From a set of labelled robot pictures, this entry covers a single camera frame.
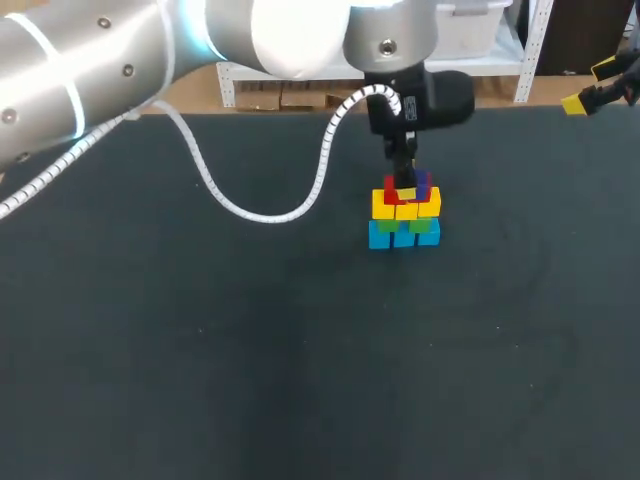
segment white container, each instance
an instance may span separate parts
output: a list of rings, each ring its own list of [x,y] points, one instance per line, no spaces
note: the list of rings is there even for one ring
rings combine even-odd
[[[438,46],[429,60],[477,58],[489,54],[504,9],[513,0],[464,0],[438,5]]]

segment block tower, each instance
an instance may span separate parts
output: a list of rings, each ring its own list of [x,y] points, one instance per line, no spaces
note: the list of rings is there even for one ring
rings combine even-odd
[[[431,174],[416,170],[417,188],[396,189],[393,175],[384,179],[384,189],[373,190],[369,248],[437,246],[440,244],[440,189],[431,184]]]

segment green block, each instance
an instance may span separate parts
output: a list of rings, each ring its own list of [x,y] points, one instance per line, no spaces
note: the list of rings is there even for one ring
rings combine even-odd
[[[400,221],[398,220],[377,220],[377,222],[380,233],[396,233],[400,228]]]
[[[419,218],[409,222],[409,232],[411,233],[429,233],[431,230],[430,218]]]

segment yellow object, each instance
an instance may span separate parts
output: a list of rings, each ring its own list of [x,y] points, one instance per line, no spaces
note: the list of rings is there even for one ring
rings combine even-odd
[[[611,63],[611,62],[615,61],[615,59],[616,59],[616,56],[614,55],[613,57],[609,57],[606,60],[603,60],[600,63],[597,63],[593,67],[591,67],[591,73],[593,74],[594,77],[596,77],[596,80],[598,80],[598,81],[600,80],[598,78],[598,76],[596,75],[596,68],[601,66],[601,65],[605,65],[607,63]]]
[[[398,194],[399,200],[415,200],[417,190],[417,188],[398,188],[396,189],[396,193]]]
[[[578,94],[571,95],[570,97],[562,99],[562,106],[567,115],[586,115],[587,111],[584,109],[580,97]]]
[[[414,205],[420,205],[420,209],[418,210],[418,217],[420,218],[439,217],[440,208],[442,207],[440,189],[438,187],[431,189],[431,200],[429,200],[428,203],[415,203]]]
[[[384,190],[374,190],[371,199],[373,220],[393,220],[396,207],[394,205],[384,204]]]
[[[419,203],[407,203],[396,207],[396,220],[417,220]]]

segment dark gray tabletop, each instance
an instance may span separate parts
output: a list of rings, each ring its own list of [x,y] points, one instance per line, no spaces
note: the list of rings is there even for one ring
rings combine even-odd
[[[327,117],[188,121],[231,199],[305,198]],[[639,131],[421,135],[442,246],[370,252],[366,118],[283,226],[223,211],[169,120],[127,123],[0,223],[0,478],[636,479]]]

